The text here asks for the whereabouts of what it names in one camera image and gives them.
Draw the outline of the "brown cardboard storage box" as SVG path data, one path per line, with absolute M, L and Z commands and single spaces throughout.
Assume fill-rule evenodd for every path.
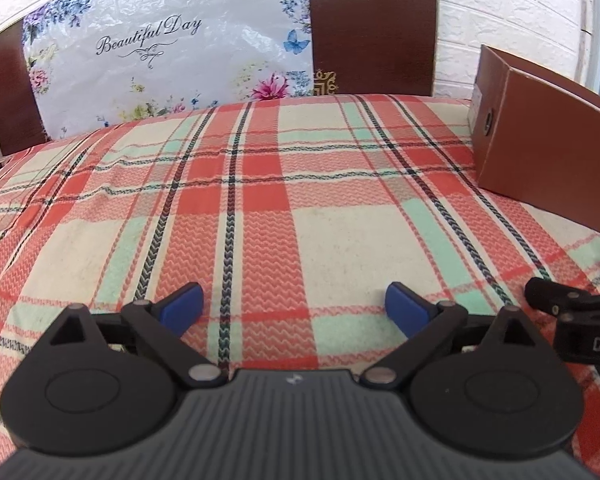
M 468 125 L 480 188 L 600 232 L 598 94 L 484 46 Z

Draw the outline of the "red plaid bed blanket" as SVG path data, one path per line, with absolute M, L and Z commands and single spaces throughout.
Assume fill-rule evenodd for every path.
M 331 96 L 107 126 L 0 162 L 0 393 L 70 302 L 188 282 L 187 343 L 238 368 L 362 370 L 399 281 L 469 311 L 542 276 L 600 292 L 600 233 L 480 190 L 465 101 Z M 0 417 L 0 463 L 12 441 Z

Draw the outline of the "floral plastic bedding bag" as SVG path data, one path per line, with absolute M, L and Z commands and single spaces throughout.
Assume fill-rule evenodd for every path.
M 50 0 L 22 46 L 54 140 L 313 89 L 310 0 Z

